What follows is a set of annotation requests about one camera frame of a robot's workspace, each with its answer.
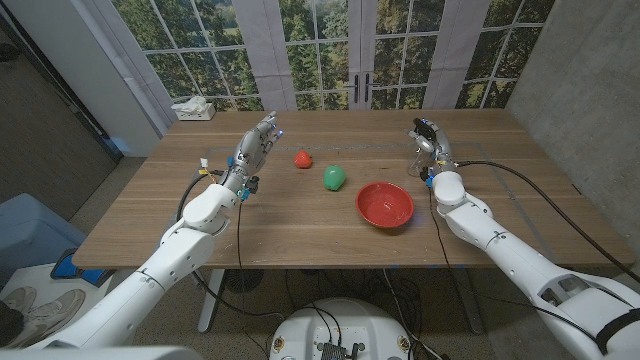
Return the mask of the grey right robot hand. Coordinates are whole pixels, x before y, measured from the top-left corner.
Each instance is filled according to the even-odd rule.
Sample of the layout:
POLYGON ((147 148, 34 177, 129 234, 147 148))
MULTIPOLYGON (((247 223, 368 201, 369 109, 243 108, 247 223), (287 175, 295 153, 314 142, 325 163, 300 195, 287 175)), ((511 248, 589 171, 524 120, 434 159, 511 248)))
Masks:
POLYGON ((407 172, 423 181, 431 175, 444 171, 454 171, 449 140, 443 130, 425 118, 413 119, 414 129, 407 136, 414 142, 407 172))

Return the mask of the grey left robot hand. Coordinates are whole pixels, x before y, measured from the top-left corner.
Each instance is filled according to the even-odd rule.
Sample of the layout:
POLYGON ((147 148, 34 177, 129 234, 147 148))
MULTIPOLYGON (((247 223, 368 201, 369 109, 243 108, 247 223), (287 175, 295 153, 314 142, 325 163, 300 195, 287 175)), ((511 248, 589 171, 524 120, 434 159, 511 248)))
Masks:
POLYGON ((236 195, 241 195, 246 183, 256 175, 266 162, 266 156, 283 131, 277 129, 277 112, 266 115, 255 127, 248 130, 238 143, 227 174, 221 185, 236 195))

